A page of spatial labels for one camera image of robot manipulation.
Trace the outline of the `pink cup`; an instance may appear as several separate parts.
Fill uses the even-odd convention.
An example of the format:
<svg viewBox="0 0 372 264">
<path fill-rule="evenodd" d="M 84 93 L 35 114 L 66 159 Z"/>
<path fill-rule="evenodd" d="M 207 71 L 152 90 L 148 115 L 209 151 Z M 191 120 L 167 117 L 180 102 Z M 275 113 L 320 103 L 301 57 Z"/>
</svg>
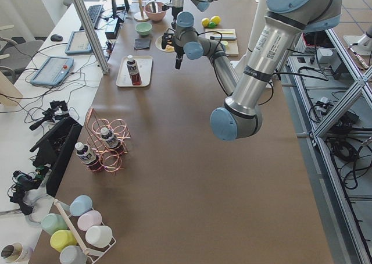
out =
<svg viewBox="0 0 372 264">
<path fill-rule="evenodd" d="M 87 231 L 92 226 L 99 226 L 102 223 L 102 215 L 96 210 L 90 210 L 82 214 L 77 221 L 77 226 L 82 231 Z"/>
</svg>

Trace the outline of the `dark drink bottle on tray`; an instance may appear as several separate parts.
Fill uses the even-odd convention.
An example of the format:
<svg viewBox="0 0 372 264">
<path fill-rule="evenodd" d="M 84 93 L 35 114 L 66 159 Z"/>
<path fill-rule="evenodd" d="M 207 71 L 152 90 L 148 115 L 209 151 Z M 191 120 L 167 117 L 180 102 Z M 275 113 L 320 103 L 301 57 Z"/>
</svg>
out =
<svg viewBox="0 0 372 264">
<path fill-rule="evenodd" d="M 137 61 L 132 55 L 127 57 L 127 69 L 130 75 L 132 85 L 141 85 L 142 80 L 140 76 L 140 71 L 137 66 Z"/>
</svg>

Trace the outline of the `grey folded cloth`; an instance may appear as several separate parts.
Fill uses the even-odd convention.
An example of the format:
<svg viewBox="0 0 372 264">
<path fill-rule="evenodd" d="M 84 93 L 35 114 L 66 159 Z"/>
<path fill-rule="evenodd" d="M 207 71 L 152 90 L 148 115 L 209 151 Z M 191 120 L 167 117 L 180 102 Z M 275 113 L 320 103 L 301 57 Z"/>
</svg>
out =
<svg viewBox="0 0 372 264">
<path fill-rule="evenodd" d="M 135 50 L 149 49 L 150 46 L 151 46 L 151 39 L 150 38 L 136 38 L 134 40 L 134 49 Z"/>
</svg>

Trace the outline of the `black computer mouse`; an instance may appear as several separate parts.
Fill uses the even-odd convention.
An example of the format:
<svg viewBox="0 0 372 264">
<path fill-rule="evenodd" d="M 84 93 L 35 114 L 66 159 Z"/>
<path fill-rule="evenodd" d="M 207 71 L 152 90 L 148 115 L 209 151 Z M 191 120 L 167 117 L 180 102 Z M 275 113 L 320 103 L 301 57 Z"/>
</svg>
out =
<svg viewBox="0 0 372 264">
<path fill-rule="evenodd" d="M 51 41 L 53 42 L 61 42 L 63 41 L 63 37 L 59 34 L 52 34 L 50 37 Z"/>
</svg>

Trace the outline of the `grey cup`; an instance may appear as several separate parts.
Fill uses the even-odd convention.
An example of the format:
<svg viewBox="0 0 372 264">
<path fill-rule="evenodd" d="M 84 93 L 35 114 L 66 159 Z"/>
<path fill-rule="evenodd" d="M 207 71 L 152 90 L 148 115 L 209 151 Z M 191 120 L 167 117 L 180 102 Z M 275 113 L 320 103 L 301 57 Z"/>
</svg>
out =
<svg viewBox="0 0 372 264">
<path fill-rule="evenodd" d="M 85 264 L 87 255 L 79 246 L 69 245 L 61 251 L 59 261 L 61 264 Z"/>
</svg>

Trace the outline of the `blue teach pendant far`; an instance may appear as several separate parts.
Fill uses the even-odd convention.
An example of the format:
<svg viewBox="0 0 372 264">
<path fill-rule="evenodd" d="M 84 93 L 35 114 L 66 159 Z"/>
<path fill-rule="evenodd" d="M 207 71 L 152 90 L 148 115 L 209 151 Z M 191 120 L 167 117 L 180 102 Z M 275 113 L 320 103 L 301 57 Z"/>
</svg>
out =
<svg viewBox="0 0 372 264">
<path fill-rule="evenodd" d="M 84 30 L 73 31 L 68 40 L 66 55 L 85 55 L 92 53 L 92 47 Z"/>
</svg>

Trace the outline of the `yellow lemon upper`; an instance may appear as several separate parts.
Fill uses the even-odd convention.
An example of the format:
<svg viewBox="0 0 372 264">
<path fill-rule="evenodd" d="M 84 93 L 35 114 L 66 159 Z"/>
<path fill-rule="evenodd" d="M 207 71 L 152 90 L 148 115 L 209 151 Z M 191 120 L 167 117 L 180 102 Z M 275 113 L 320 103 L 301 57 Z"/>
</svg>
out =
<svg viewBox="0 0 372 264">
<path fill-rule="evenodd" d="M 203 18 L 203 19 L 201 20 L 201 25 L 202 25 L 203 27 L 208 27 L 208 26 L 209 26 L 209 23 L 210 23 L 210 19 L 209 19 L 209 18 Z"/>
</svg>

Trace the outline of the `green cup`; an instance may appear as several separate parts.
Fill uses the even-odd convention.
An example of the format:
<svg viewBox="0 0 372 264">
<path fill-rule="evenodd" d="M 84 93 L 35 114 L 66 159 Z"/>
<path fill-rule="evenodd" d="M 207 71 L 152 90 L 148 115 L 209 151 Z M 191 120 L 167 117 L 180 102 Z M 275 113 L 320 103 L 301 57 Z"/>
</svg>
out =
<svg viewBox="0 0 372 264">
<path fill-rule="evenodd" d="M 59 230 L 67 230 L 68 226 L 61 215 L 55 213 L 47 214 L 41 221 L 43 231 L 50 236 Z"/>
</svg>

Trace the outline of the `pink bowl with ice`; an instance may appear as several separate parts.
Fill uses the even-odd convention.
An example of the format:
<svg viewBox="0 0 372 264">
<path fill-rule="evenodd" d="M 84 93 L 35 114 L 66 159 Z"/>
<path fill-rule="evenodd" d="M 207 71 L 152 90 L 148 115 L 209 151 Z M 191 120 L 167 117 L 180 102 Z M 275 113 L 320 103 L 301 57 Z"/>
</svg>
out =
<svg viewBox="0 0 372 264">
<path fill-rule="evenodd" d="M 150 1 L 144 6 L 144 11 L 150 20 L 159 22 L 163 20 L 166 11 L 163 10 L 163 2 Z"/>
</svg>

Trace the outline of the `green lime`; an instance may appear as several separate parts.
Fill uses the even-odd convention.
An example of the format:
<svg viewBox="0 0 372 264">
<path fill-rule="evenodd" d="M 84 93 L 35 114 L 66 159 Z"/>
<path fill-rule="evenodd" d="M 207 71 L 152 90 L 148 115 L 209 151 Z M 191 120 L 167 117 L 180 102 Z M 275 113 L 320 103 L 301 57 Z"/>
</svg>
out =
<svg viewBox="0 0 372 264">
<path fill-rule="evenodd" d="M 215 28 L 216 26 L 217 26 L 217 24 L 214 23 L 214 22 L 209 22 L 209 24 L 208 24 L 208 28 Z"/>
</svg>

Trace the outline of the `steel cylinder grinder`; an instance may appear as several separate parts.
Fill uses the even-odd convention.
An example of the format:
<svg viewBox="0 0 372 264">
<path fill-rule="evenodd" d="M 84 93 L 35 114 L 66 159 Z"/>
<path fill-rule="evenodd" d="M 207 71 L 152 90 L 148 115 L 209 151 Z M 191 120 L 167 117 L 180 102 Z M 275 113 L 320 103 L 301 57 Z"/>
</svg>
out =
<svg viewBox="0 0 372 264">
<path fill-rule="evenodd" d="M 221 40 L 221 41 L 235 41 L 237 39 L 234 36 L 226 36 L 226 35 L 220 35 L 220 34 L 211 35 L 209 38 L 211 40 Z"/>
</svg>

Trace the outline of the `glazed twisted donut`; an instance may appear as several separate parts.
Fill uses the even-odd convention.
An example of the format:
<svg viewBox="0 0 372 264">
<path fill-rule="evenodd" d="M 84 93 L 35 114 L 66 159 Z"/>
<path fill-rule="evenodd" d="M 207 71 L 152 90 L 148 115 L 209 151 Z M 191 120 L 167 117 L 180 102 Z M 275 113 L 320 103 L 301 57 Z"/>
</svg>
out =
<svg viewBox="0 0 372 264">
<path fill-rule="evenodd" d="M 171 45 L 167 45 L 167 46 L 166 46 L 166 50 L 167 50 L 168 52 L 174 52 L 174 47 L 171 46 Z"/>
</svg>

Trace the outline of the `bottle in rack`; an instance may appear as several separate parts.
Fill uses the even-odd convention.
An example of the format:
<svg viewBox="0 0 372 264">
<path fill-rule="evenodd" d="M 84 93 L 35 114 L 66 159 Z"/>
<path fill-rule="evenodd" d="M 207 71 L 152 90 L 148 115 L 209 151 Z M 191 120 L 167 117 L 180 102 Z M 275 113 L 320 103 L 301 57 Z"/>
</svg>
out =
<svg viewBox="0 0 372 264">
<path fill-rule="evenodd" d="M 77 142 L 75 144 L 75 149 L 76 155 L 90 171 L 93 173 L 98 173 L 102 170 L 99 155 L 94 152 L 89 145 L 83 144 L 82 142 Z"/>
<path fill-rule="evenodd" d="M 102 141 L 110 152 L 116 152 L 119 155 L 122 155 L 124 153 L 122 142 L 117 138 L 117 136 L 111 129 L 103 127 L 100 130 L 100 134 Z"/>
</svg>

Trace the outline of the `white round plate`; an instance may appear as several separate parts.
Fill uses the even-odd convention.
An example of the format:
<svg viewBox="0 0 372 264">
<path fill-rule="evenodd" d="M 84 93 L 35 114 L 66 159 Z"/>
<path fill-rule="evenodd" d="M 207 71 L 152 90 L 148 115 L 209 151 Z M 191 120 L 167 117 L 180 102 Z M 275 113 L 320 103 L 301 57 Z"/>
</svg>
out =
<svg viewBox="0 0 372 264">
<path fill-rule="evenodd" d="M 171 45 L 171 40 L 168 40 L 167 45 Z M 160 36 L 160 37 L 158 37 L 158 38 L 156 39 L 156 41 L 155 41 L 155 46 L 157 47 L 158 50 L 160 50 L 160 51 L 162 51 L 162 52 L 173 53 L 173 52 L 168 52 L 168 51 L 166 50 L 166 47 L 165 47 L 165 49 L 162 48 L 162 36 Z"/>
</svg>

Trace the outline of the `yellow cup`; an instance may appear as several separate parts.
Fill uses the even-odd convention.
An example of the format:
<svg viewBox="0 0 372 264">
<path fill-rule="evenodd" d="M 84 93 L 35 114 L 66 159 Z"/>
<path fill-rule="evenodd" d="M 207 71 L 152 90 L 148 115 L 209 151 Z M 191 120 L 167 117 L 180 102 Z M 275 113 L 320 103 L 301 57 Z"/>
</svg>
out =
<svg viewBox="0 0 372 264">
<path fill-rule="evenodd" d="M 58 252 L 70 245 L 77 245 L 77 240 L 70 230 L 58 230 L 49 240 L 50 246 Z"/>
</svg>

